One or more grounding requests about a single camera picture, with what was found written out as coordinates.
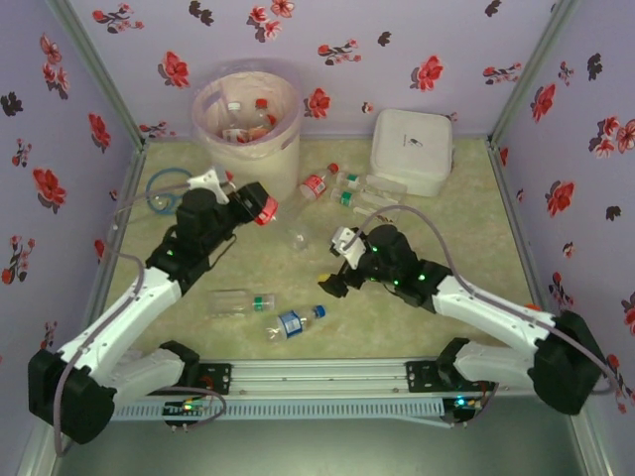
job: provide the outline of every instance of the white box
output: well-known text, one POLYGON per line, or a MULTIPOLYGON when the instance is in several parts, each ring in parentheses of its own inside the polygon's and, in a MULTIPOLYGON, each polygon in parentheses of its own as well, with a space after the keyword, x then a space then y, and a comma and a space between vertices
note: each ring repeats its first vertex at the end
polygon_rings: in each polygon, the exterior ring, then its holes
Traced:
POLYGON ((445 116, 385 109, 377 118, 370 172, 403 183, 408 194, 435 196, 452 168, 452 128, 445 116))

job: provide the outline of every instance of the blue bottle cap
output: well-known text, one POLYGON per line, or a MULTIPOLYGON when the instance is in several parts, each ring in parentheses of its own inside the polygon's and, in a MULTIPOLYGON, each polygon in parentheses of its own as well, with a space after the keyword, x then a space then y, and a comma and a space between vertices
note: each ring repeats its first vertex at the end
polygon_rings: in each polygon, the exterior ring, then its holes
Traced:
POLYGON ((324 309, 323 305, 317 305, 314 307, 314 312, 316 313, 316 317, 324 317, 326 315, 326 309, 324 309))

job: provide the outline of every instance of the table surface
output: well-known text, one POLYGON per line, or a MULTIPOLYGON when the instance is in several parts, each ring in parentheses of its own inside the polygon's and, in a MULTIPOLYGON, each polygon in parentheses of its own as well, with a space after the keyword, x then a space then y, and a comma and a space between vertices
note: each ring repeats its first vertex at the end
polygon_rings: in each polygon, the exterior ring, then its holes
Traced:
MULTIPOLYGON (((336 162, 342 169, 364 173, 370 157, 370 140, 303 140, 302 174, 336 162)), ((201 174, 209 167, 206 152, 195 144, 166 143, 151 146, 139 192, 161 169, 181 167, 201 174)), ((184 176, 159 178, 153 187, 183 181, 184 176)), ((419 208, 437 225, 449 245, 460 273, 475 285, 519 304, 530 302, 516 245, 503 207, 493 170, 481 139, 455 142, 454 169, 436 197, 408 196, 406 204, 419 208)), ((303 213, 313 231, 313 241, 299 253, 277 239, 271 230, 248 224, 238 240, 175 305, 167 309, 139 337, 134 347, 151 352, 161 343, 177 340, 203 359, 389 358, 435 356, 454 337, 484 344, 497 342, 480 330, 389 295, 381 285, 367 283, 346 298, 327 295, 318 276, 335 273, 342 259, 328 252, 337 226, 361 224, 361 216, 324 196, 303 213), (276 294, 277 310, 323 304, 327 315, 309 332, 286 342, 265 339, 265 319, 274 315, 250 313, 213 316, 209 292, 248 289, 276 294)), ((122 251, 145 259, 174 224, 174 216, 152 212, 142 200, 131 213, 122 251)), ((402 212, 398 227, 420 258, 446 264, 442 249, 427 225, 402 212)), ((121 296, 135 278, 136 267, 117 263, 108 305, 121 296)))

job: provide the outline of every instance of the water bottle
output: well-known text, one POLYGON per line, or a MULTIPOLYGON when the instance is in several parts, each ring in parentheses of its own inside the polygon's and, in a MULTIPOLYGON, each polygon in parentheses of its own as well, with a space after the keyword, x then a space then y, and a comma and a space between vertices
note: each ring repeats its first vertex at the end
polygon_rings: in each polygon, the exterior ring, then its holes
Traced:
MULTIPOLYGON (((360 191, 342 190, 334 188, 330 193, 330 199, 342 205, 352 208, 353 212, 360 215, 368 216, 371 213, 388 205, 396 205, 399 202, 394 198, 377 195, 362 189, 360 191)), ((376 218, 382 223, 395 223, 399 216, 399 210, 389 210, 376 215, 376 218)))
POLYGON ((371 174, 356 175, 347 172, 337 174, 335 184, 353 190, 364 190, 376 195, 403 201, 408 188, 403 183, 377 177, 371 174))
POLYGON ((209 296, 209 311, 212 314, 243 314, 273 310, 275 296, 255 294, 248 290, 212 291, 209 296))
POLYGON ((324 194, 330 179, 338 170, 337 164, 330 164, 326 169, 311 174, 281 203, 269 197, 254 221, 261 226, 268 225, 270 229, 275 229, 295 250, 305 250, 309 246, 309 230, 298 221, 298 217, 307 206, 324 194))
POLYGON ((253 124, 248 130, 249 140, 257 141, 266 136, 274 127, 275 118, 269 113, 267 99, 256 99, 256 115, 253 124))
POLYGON ((326 315, 323 305, 300 307, 282 313, 268 322, 265 328, 267 340, 282 342, 309 329, 326 315))
POLYGON ((238 116, 240 109, 241 105, 239 102, 230 102, 227 104, 228 124, 220 134, 225 141, 233 144, 249 142, 249 134, 247 130, 242 127, 240 117, 238 116))

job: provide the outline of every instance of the white plastic container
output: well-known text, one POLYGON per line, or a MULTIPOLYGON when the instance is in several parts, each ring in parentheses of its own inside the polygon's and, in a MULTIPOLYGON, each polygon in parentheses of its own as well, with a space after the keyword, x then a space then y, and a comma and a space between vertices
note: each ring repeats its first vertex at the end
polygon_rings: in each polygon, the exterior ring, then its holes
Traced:
POLYGON ((219 67, 195 95, 191 119, 193 134, 202 142, 214 164, 234 175, 238 186, 260 181, 278 201, 298 186, 302 97, 297 76, 286 66, 268 60, 247 59, 219 67), (218 137, 229 121, 227 105, 243 105, 236 112, 243 122, 255 117, 256 100, 266 98, 276 125, 267 135, 247 144, 232 144, 218 137))
POLYGON ((403 183, 408 194, 439 194, 452 168, 452 130, 445 116, 385 109, 370 155, 373 175, 403 183))

